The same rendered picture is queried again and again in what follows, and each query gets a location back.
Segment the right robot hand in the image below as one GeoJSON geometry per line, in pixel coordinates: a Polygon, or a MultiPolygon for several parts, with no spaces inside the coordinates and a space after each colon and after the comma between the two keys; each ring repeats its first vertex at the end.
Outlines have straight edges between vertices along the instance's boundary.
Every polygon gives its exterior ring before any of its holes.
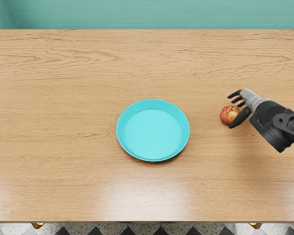
{"type": "Polygon", "coordinates": [[[236,99],[232,100],[232,104],[236,104],[238,101],[242,100],[240,104],[237,104],[237,107],[243,107],[246,105],[240,113],[235,117],[232,123],[229,125],[229,128],[235,128],[241,125],[251,114],[255,113],[257,107],[264,102],[269,101],[267,98],[260,98],[256,93],[253,91],[244,88],[242,90],[235,91],[234,93],[230,94],[227,98],[231,99],[233,97],[238,96],[236,99]]]}

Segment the turquoise plate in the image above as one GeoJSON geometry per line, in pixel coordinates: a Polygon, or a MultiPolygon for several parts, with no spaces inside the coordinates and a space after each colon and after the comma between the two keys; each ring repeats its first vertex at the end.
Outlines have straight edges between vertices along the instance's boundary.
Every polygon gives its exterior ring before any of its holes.
{"type": "Polygon", "coordinates": [[[120,146],[130,156],[161,162],[178,155],[190,138],[186,115],[174,104],[144,99],[126,107],[116,123],[120,146]]]}

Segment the red apple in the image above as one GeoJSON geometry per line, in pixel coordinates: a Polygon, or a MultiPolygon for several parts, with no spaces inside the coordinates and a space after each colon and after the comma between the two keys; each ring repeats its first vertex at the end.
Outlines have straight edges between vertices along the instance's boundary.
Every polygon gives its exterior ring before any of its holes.
{"type": "Polygon", "coordinates": [[[220,111],[220,120],[224,125],[229,126],[240,113],[240,109],[233,105],[225,106],[220,111]]]}

